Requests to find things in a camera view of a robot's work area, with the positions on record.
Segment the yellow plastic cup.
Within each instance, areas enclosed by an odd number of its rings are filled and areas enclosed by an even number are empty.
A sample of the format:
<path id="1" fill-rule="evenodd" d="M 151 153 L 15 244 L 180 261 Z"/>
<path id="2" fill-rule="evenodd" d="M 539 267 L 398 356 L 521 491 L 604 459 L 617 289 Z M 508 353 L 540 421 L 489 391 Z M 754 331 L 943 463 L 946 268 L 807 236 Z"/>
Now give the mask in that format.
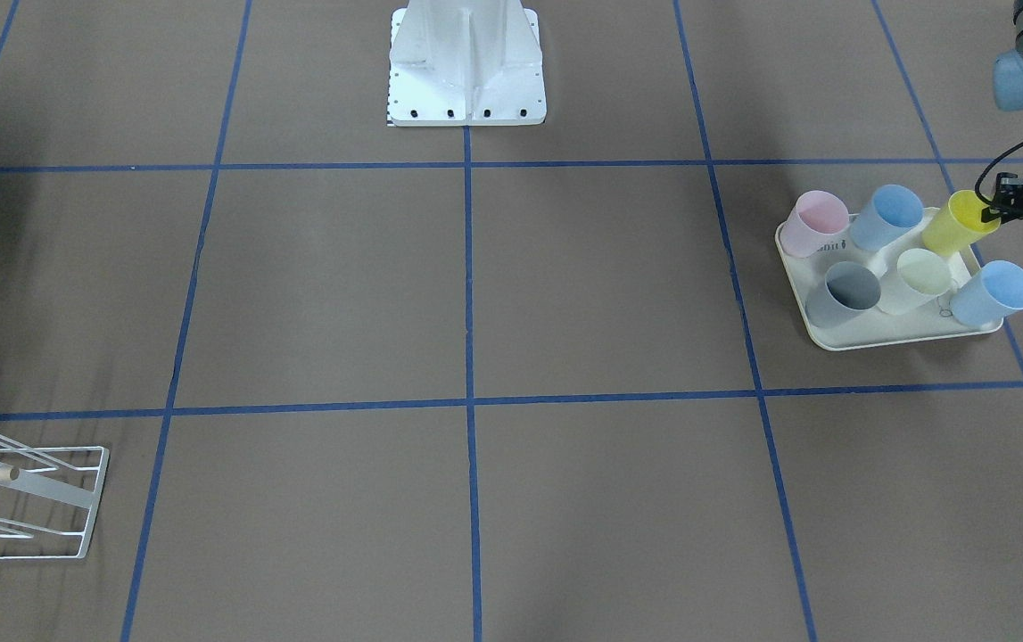
<path id="1" fill-rule="evenodd" d="M 950 257 L 999 230 L 1000 219 L 983 220 L 989 211 L 973 190 L 953 193 L 923 228 L 921 243 L 927 251 Z"/>

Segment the light blue plastic cup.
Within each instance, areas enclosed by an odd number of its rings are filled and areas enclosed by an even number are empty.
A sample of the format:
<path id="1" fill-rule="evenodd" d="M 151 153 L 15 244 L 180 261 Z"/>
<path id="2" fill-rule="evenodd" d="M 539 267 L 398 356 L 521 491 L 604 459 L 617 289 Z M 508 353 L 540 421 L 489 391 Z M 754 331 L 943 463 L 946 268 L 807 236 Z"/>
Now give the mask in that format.
<path id="1" fill-rule="evenodd" d="M 1023 268 L 988 261 L 951 300 L 953 317 L 966 326 L 991 325 L 1023 310 Z"/>

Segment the pale green plastic cup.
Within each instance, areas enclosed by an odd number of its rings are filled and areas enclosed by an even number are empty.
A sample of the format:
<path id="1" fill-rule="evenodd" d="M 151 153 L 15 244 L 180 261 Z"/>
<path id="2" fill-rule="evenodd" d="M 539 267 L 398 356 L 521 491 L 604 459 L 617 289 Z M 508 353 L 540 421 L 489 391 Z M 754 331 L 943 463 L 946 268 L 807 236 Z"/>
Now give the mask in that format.
<path id="1" fill-rule="evenodd" d="M 944 295 L 950 284 L 950 268 L 938 253 L 922 248 L 900 253 L 879 278 L 877 308 L 889 316 L 902 316 Z"/>

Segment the grey plastic cup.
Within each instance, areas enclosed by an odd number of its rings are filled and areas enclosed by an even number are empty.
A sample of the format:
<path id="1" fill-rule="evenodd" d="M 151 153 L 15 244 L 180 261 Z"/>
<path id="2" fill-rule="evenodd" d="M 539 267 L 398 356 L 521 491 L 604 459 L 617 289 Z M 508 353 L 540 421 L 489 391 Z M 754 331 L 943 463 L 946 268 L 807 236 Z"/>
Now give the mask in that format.
<path id="1" fill-rule="evenodd" d="M 838 261 L 805 301 L 805 316 L 814 326 L 833 328 L 875 308 L 881 293 L 879 278 L 863 264 Z"/>

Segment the pink plastic cup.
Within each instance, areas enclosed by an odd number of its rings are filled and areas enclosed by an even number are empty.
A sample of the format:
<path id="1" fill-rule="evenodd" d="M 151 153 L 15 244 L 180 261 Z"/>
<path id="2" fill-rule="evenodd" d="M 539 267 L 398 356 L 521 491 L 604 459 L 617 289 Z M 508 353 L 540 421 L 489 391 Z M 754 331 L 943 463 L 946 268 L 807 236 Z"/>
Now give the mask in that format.
<path id="1" fill-rule="evenodd" d="M 812 190 L 801 194 L 780 230 L 781 250 L 807 259 L 846 230 L 850 211 L 835 194 Z"/>

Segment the cream plastic tray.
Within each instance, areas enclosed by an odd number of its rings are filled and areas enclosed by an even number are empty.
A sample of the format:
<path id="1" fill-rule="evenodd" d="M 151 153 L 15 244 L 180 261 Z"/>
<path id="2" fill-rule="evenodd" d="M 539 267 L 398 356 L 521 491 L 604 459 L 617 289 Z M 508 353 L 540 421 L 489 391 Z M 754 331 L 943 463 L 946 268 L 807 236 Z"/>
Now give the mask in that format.
<path id="1" fill-rule="evenodd" d="M 946 260 L 950 268 L 950 285 L 947 292 L 908 310 L 901 316 L 890 316 L 881 309 L 873 308 L 832 328 L 822 328 L 808 320 L 807 301 L 822 284 L 828 268 L 839 261 L 856 261 L 864 264 L 874 276 L 883 276 L 888 269 L 895 266 L 902 253 L 920 247 L 921 231 L 938 212 L 939 208 L 927 207 L 924 209 L 921 224 L 916 226 L 915 230 L 877 253 L 868 253 L 854 247 L 849 234 L 842 232 L 840 235 L 831 236 L 829 243 L 824 244 L 819 251 L 813 253 L 807 259 L 796 259 L 784 253 L 783 244 L 780 243 L 784 225 L 779 225 L 773 233 L 773 243 L 776 244 L 781 264 L 810 340 L 829 352 L 846 352 L 869 347 L 948 340 L 973 334 L 993 333 L 1002 328 L 1003 318 L 992 318 L 988 324 L 979 326 L 960 324 L 950 308 L 950 301 L 955 293 L 983 268 L 969 246 Z"/>

